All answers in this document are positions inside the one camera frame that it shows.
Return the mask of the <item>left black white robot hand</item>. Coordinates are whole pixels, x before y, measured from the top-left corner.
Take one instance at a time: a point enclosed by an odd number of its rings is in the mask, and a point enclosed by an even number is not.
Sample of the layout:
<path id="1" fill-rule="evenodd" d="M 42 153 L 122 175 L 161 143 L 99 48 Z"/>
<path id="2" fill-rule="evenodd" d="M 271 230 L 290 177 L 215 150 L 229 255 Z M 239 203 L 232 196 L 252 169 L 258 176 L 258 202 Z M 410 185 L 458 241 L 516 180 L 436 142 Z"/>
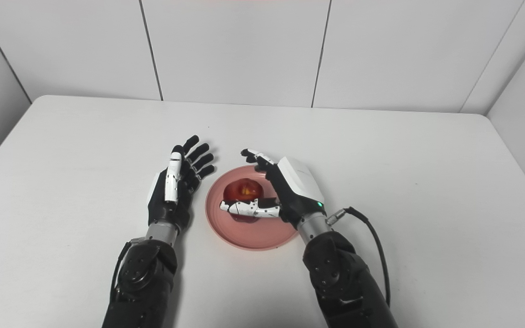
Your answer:
<path id="1" fill-rule="evenodd" d="M 191 219 L 194 193 L 202 180 L 215 172 L 214 159 L 210 145 L 200 143 L 198 135 L 176 145 L 148 201 L 149 224 L 167 222 L 183 232 Z"/>

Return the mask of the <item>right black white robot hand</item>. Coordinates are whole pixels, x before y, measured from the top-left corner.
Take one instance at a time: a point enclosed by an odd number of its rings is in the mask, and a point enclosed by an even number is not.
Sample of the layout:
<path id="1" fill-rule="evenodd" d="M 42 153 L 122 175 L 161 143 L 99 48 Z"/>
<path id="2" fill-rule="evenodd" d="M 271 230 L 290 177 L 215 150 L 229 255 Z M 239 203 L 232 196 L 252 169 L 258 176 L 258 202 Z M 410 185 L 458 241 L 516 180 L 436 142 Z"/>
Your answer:
<path id="1" fill-rule="evenodd" d="M 297 159 L 283 157 L 278 162 L 262 152 L 241 151 L 249 163 L 265 174 L 276 197 L 254 200 L 223 200 L 219 208 L 229 214 L 253 218 L 281 218 L 295 229 L 312 221 L 327 223 L 324 196 L 308 167 Z"/>

